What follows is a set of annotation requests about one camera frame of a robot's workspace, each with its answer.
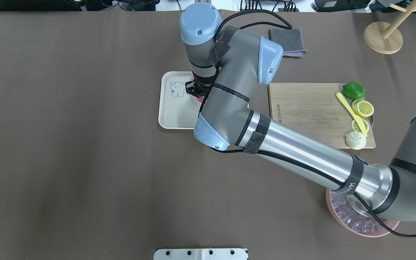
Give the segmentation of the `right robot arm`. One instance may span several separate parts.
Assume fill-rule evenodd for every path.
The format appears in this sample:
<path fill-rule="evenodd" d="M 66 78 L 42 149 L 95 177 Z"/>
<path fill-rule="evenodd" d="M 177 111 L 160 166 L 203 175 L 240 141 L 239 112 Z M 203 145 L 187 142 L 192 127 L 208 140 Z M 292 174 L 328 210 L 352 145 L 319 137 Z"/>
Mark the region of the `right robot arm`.
<path fill-rule="evenodd" d="M 210 90 L 194 136 L 226 152 L 230 145 L 261 155 L 383 219 L 416 221 L 416 117 L 389 165 L 368 164 L 248 108 L 256 87 L 272 81 L 282 46 L 221 21 L 207 2 L 180 17 L 195 83 Z"/>

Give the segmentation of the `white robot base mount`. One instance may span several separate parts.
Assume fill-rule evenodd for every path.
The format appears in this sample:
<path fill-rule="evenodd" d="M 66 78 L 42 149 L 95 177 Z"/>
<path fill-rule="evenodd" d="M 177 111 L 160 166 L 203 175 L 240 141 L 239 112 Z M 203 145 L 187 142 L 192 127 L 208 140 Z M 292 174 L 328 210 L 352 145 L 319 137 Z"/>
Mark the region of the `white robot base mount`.
<path fill-rule="evenodd" d="M 182 248 L 160 249 L 154 260 L 248 260 L 247 249 L 243 248 Z"/>

